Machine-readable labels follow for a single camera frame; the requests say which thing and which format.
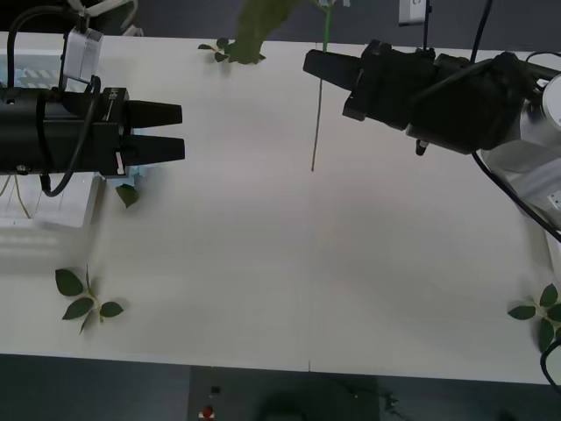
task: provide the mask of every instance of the yellow wire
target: yellow wire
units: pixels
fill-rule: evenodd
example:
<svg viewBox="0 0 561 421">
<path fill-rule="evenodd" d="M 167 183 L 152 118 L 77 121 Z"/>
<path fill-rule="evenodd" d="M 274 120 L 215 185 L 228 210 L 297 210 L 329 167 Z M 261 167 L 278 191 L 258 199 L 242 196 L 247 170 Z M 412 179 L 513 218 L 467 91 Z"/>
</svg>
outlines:
<svg viewBox="0 0 561 421">
<path fill-rule="evenodd" d="M 29 216 L 29 212 L 27 211 L 27 208 L 25 208 L 24 202 L 23 202 L 23 200 L 21 200 L 21 195 L 19 194 L 18 176 L 14 175 L 14 179 L 16 180 L 16 192 L 18 193 L 19 204 L 21 204 L 21 207 L 24 210 L 25 215 L 27 216 L 27 219 L 31 219 L 32 217 Z"/>
</svg>

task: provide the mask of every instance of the green stem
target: green stem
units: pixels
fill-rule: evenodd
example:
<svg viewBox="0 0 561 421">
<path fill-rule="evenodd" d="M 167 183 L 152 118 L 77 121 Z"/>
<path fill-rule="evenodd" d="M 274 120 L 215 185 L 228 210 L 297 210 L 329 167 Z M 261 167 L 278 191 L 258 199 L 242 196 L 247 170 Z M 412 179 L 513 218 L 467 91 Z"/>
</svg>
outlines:
<svg viewBox="0 0 561 421">
<path fill-rule="evenodd" d="M 331 31 L 331 11 L 333 9 L 333 4 L 328 8 L 322 8 L 325 10 L 325 26 L 323 28 L 323 52 L 327 52 L 327 46 L 330 43 L 330 31 Z M 323 79 L 319 81 L 319 97 L 317 100 L 317 118 L 316 118 L 316 136 L 314 137 L 314 152 L 312 153 L 312 172 L 316 169 L 316 154 L 317 154 L 317 142 L 319 140 L 319 125 L 322 118 L 322 101 L 323 101 Z"/>
<path fill-rule="evenodd" d="M 88 295 L 91 297 L 92 300 L 94 300 L 94 303 L 96 304 L 96 311 L 97 314 L 99 315 L 99 323 L 103 323 L 103 317 L 102 317 L 102 306 L 99 303 L 99 300 L 97 299 L 96 296 L 94 296 L 93 294 L 91 294 L 90 292 L 88 292 Z"/>
</svg>

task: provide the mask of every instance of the robotic arm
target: robotic arm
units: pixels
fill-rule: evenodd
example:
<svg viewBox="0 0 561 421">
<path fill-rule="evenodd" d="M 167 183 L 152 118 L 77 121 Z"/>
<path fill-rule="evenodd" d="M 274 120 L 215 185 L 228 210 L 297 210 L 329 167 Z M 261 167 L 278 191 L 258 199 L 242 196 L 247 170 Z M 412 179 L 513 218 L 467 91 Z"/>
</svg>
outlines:
<svg viewBox="0 0 561 421">
<path fill-rule="evenodd" d="M 472 154 L 526 214 L 561 241 L 557 70 L 512 53 L 474 63 L 436 57 L 432 49 L 402 53 L 373 41 L 361 57 L 312 50 L 304 71 L 351 92 L 343 115 L 405 131 L 417 139 L 418 155 L 431 144 Z"/>
<path fill-rule="evenodd" d="M 60 83 L 55 89 L 14 87 L 14 43 L 29 19 L 58 15 L 75 21 L 65 36 Z M 96 76 L 103 41 L 87 19 L 59 7 L 39 7 L 18 17 L 8 38 L 8 81 L 0 84 L 0 174 L 39 174 L 47 196 L 59 195 L 74 172 L 126 177 L 128 167 L 185 158 L 183 139 L 141 136 L 134 129 L 175 125 L 180 105 L 132 101 L 125 88 L 105 88 Z M 88 83 L 66 92 L 67 79 Z M 49 175 L 64 173 L 51 189 Z"/>
</svg>

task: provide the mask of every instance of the power outlet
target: power outlet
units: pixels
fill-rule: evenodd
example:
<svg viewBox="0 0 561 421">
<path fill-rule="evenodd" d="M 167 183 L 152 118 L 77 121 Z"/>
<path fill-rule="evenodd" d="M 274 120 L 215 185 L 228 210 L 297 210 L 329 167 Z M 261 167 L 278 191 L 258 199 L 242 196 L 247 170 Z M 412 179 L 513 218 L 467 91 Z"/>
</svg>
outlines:
<svg viewBox="0 0 561 421">
<path fill-rule="evenodd" d="M 561 211 L 561 190 L 556 191 L 555 193 L 551 193 L 547 196 L 550 199 L 551 204 L 555 209 Z"/>
<path fill-rule="evenodd" d="M 400 26 L 424 24 L 428 0 L 400 0 Z"/>
</svg>

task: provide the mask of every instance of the plant stem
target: plant stem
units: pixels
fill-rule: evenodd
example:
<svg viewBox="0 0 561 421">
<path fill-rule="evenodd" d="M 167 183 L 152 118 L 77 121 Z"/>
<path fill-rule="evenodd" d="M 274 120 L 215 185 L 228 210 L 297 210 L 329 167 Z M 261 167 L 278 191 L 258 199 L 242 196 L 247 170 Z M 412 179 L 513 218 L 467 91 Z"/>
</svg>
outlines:
<svg viewBox="0 0 561 421">
<path fill-rule="evenodd" d="M 19 204 L 21 204 L 21 207 L 22 207 L 22 209 L 24 210 L 25 215 L 27 216 L 27 219 L 31 219 L 32 217 L 29 216 L 29 212 L 27 211 L 27 208 L 25 208 L 24 201 L 21 200 L 21 194 L 19 193 L 18 176 L 17 176 L 17 175 L 14 175 L 14 179 L 16 180 L 16 193 L 18 193 L 18 201 L 19 201 Z"/>
<path fill-rule="evenodd" d="M 327 46 L 330 43 L 331 30 L 331 10 L 333 4 L 325 11 L 325 26 L 323 29 L 323 52 L 327 52 Z M 316 136 L 314 137 L 314 152 L 312 153 L 312 173 L 316 169 L 317 141 L 319 140 L 319 125 L 322 118 L 322 101 L 323 101 L 323 79 L 319 81 L 319 97 L 317 100 L 317 118 L 316 118 Z"/>
<path fill-rule="evenodd" d="M 94 300 L 94 303 L 96 303 L 96 311 L 97 311 L 97 314 L 99 315 L 99 323 L 103 323 L 102 306 L 99 303 L 99 300 L 97 299 L 96 296 L 94 296 L 90 292 L 88 292 L 88 295 L 91 297 L 92 300 Z"/>
</svg>

